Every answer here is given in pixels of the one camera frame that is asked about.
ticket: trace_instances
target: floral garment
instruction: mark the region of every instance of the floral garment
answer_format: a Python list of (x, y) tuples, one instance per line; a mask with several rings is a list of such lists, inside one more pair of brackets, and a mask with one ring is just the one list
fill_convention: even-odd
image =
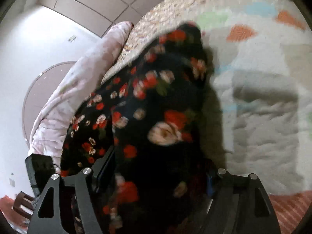
[(115, 147), (117, 190), (102, 205), (110, 233), (166, 233), (190, 214), (194, 195), (204, 193), (195, 121), (206, 64), (199, 29), (183, 24), (153, 40), (73, 117), (62, 176)]

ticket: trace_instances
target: metal bolt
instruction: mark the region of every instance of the metal bolt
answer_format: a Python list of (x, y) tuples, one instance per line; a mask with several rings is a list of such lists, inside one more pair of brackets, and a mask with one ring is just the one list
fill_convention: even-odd
[(254, 174), (254, 173), (251, 173), (251, 174), (250, 174), (250, 178), (251, 178), (251, 179), (257, 179), (258, 176), (257, 176), (256, 174)]
[(220, 169), (218, 169), (218, 173), (220, 175), (224, 175), (225, 173), (227, 173), (227, 171), (225, 169), (223, 169), (223, 168), (220, 168)]
[(91, 172), (91, 168), (84, 168), (82, 172), (83, 174), (89, 174)]
[(56, 179), (58, 179), (59, 176), (60, 176), (60, 175), (58, 175), (57, 173), (55, 173), (55, 174), (53, 174), (53, 175), (51, 176), (51, 179), (56, 180)]

